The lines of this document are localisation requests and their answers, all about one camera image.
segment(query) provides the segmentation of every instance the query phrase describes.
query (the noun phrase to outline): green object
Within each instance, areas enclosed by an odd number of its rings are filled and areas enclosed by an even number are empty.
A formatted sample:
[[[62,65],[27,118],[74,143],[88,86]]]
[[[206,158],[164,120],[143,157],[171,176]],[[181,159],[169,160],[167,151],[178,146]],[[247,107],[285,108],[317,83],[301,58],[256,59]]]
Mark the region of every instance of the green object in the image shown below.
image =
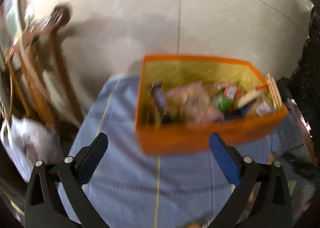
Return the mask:
[[[233,101],[226,98],[223,92],[219,93],[218,95],[218,105],[217,108],[222,112],[225,113],[227,110],[231,109],[233,106]]]

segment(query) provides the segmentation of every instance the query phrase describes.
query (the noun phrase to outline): orange box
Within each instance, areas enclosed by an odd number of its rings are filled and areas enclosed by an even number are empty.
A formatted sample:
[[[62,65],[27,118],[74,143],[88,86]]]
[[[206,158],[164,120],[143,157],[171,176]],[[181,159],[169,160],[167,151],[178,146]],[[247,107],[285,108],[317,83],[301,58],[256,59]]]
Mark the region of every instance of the orange box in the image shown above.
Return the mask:
[[[175,123],[157,127],[152,113],[149,86],[161,82],[164,91],[193,81],[231,81],[250,91],[265,85],[265,77],[249,62],[199,55],[150,54],[143,60],[135,129],[144,153],[181,154],[208,150],[211,133],[217,132],[227,145],[238,145],[265,137],[287,115],[285,106],[274,114],[215,123]]]

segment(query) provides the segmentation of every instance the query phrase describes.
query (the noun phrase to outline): metal screw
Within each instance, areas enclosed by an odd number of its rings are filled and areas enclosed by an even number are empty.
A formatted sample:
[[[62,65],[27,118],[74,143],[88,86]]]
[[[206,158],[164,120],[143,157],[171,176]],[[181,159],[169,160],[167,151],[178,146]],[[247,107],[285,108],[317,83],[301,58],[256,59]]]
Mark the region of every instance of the metal screw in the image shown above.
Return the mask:
[[[275,164],[276,167],[281,167],[281,163],[279,161],[275,161],[273,164]]]
[[[73,157],[71,157],[71,156],[68,156],[68,157],[66,157],[65,159],[64,159],[64,162],[65,163],[71,163],[73,161]]]
[[[243,161],[246,162],[246,163],[248,163],[248,164],[250,164],[250,163],[252,163],[252,158],[249,157],[249,156],[245,156],[245,157],[243,158]]]
[[[42,160],[38,160],[37,162],[36,162],[36,166],[41,166],[42,165]]]

